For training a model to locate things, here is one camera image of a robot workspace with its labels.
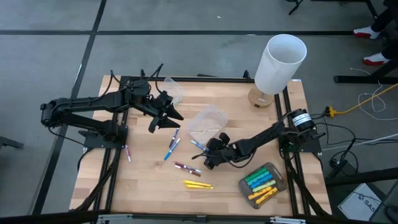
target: yellow marker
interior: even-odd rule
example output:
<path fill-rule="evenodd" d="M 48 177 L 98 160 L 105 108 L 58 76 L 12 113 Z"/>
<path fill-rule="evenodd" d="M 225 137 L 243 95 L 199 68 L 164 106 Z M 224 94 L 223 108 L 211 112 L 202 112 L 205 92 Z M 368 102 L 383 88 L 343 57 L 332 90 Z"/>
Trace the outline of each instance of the yellow marker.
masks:
<path fill-rule="evenodd" d="M 249 200 L 252 200 L 252 199 L 254 199 L 254 198 L 256 198 L 256 197 L 258 197 L 258 196 L 260 196 L 260 195 L 262 195 L 262 194 L 267 193 L 267 192 L 270 191 L 271 189 L 272 189 L 272 187 L 266 187 L 266 188 L 264 188 L 264 189 L 262 189 L 262 190 L 260 190 L 260 191 L 258 191 L 258 192 L 256 192 L 256 193 L 254 193 L 254 194 L 249 195 L 249 196 L 248 196 L 248 199 L 249 199 Z"/>
<path fill-rule="evenodd" d="M 260 204 L 261 202 L 265 201 L 265 199 L 271 197 L 274 193 L 278 192 L 278 189 L 274 187 L 271 191 L 266 193 L 265 195 L 261 196 L 261 198 L 256 200 L 256 204 Z"/>
<path fill-rule="evenodd" d="M 211 187 L 211 184 L 195 182 L 195 181 L 191 181 L 191 180 L 184 180 L 184 184 L 194 184 L 194 185 L 199 185 L 199 186 Z"/>
<path fill-rule="evenodd" d="M 188 189 L 214 189 L 212 186 L 201 186 L 195 184 L 185 184 L 185 187 Z"/>

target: red shoe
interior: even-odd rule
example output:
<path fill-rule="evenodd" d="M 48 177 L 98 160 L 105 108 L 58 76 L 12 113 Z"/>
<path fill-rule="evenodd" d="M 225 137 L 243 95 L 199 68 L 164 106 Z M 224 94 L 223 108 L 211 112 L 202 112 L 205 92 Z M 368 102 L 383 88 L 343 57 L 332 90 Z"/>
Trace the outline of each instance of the red shoe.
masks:
<path fill-rule="evenodd" d="M 383 65 L 388 61 L 390 60 L 386 59 L 381 53 L 377 53 L 372 56 L 363 58 L 363 63 L 365 65 Z"/>
<path fill-rule="evenodd" d="M 354 36 L 359 38 L 369 38 L 376 39 L 379 36 L 380 32 L 374 32 L 371 27 L 364 27 L 360 29 L 354 30 Z"/>

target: yellow plug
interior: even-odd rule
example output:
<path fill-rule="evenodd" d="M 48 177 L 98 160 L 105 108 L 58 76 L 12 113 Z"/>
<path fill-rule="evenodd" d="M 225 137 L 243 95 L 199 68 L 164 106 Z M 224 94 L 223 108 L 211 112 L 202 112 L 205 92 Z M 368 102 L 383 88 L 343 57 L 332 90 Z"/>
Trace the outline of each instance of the yellow plug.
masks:
<path fill-rule="evenodd" d="M 326 110 L 325 110 L 326 116 L 334 118 L 336 114 L 337 114 L 337 111 L 335 111 L 331 106 L 326 107 Z"/>

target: white cylinder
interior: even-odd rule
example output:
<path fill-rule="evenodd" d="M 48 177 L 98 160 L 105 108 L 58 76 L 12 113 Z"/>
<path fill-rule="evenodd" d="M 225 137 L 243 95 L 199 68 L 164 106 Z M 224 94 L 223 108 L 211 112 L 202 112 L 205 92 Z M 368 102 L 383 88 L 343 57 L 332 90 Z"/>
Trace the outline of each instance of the white cylinder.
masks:
<path fill-rule="evenodd" d="M 307 56 L 307 47 L 297 37 L 273 36 L 262 53 L 254 81 L 263 93 L 280 93 Z"/>

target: gray floor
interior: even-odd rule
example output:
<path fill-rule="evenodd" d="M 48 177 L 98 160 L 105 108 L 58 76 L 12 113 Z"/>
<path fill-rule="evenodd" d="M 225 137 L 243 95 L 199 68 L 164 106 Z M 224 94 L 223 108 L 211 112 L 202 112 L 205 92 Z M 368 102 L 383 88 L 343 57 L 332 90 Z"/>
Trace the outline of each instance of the gray floor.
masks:
<path fill-rule="evenodd" d="M 90 30 L 99 0 L 0 2 L 0 29 L 79 29 Z M 374 3 L 378 12 L 384 8 Z M 372 23 L 363 3 L 340 6 L 337 2 L 304 1 L 292 16 L 292 3 L 285 1 L 108 1 L 100 30 L 351 30 Z M 382 40 L 352 36 L 299 36 L 308 55 L 295 78 L 303 80 L 311 113 L 321 113 L 331 105 L 344 110 L 357 103 L 360 93 L 371 93 L 377 85 L 336 85 L 333 75 L 366 75 L 377 69 L 362 64 L 361 58 L 381 51 Z M 261 52 L 271 36 L 233 35 L 137 35 L 97 36 L 81 84 L 79 96 L 98 94 L 102 76 L 113 69 L 117 75 L 148 73 L 165 63 L 161 75 L 195 76 L 198 73 L 220 77 L 241 77 L 246 69 L 254 76 Z M 37 190 L 49 155 L 53 136 L 41 126 L 39 105 L 51 99 L 68 97 L 87 44 L 87 36 L 1 36 L 0 35 L 0 135 L 25 143 L 16 151 L 0 151 L 0 216 L 24 215 Z M 396 95 L 382 96 L 387 109 L 377 116 L 398 117 Z M 330 119 L 352 129 L 357 137 L 378 138 L 397 132 L 397 121 L 376 121 L 356 110 Z M 67 136 L 83 139 L 77 129 Z M 330 129 L 330 142 L 350 139 L 349 133 Z M 329 148 L 322 139 L 322 147 Z M 395 145 L 353 148 L 359 171 L 394 166 Z M 328 160 L 338 149 L 325 151 L 324 173 Z M 45 203 L 44 212 L 68 210 L 76 178 L 76 162 L 81 147 L 65 141 Z M 393 182 L 376 185 L 385 193 Z"/>

